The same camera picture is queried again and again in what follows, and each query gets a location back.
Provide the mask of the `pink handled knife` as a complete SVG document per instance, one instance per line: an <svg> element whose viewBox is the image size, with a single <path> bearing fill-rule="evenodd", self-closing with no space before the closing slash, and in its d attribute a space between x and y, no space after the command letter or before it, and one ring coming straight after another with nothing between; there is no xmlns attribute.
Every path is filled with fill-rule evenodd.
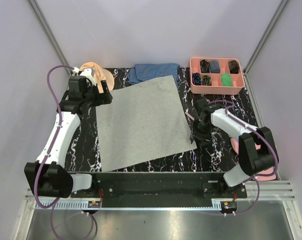
<svg viewBox="0 0 302 240"><path fill-rule="evenodd" d="M188 112L185 112L185 115L186 115L189 119L191 119L192 121L195 120L195 118L194 118L193 116L191 116Z"/></svg>

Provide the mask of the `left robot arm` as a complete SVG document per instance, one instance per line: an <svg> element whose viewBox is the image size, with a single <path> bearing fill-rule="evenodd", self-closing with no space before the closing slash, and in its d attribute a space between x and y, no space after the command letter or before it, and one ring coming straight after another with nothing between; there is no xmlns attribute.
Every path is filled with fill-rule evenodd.
<svg viewBox="0 0 302 240"><path fill-rule="evenodd" d="M84 115L91 108L112 103L115 81L111 72L93 64L70 70L72 75L62 99L54 97L57 114L47 143L35 162L24 167L29 187L37 198L67 198L80 190L86 197L94 198L99 193L90 174L68 173L65 160Z"/></svg>

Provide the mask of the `grey cloth napkin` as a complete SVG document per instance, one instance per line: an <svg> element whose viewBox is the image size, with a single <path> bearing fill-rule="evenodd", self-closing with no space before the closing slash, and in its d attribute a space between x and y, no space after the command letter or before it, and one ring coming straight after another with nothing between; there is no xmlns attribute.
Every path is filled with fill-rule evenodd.
<svg viewBox="0 0 302 240"><path fill-rule="evenodd" d="M96 108L102 172L114 171L196 149L172 76L111 92Z"/></svg>

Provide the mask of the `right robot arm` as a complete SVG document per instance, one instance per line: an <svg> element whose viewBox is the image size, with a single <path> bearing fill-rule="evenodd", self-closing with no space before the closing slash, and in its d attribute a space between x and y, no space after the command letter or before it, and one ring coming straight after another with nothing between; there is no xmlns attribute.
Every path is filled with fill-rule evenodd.
<svg viewBox="0 0 302 240"><path fill-rule="evenodd" d="M244 122L229 112L234 105L222 105L223 100L207 102L198 100L194 107L197 117L193 119L190 142L197 147L205 146L211 137L211 129L219 128L238 143L238 164L223 175L218 185L219 195L230 198L236 186L255 177L269 177L278 170L279 158L272 131Z"/></svg>

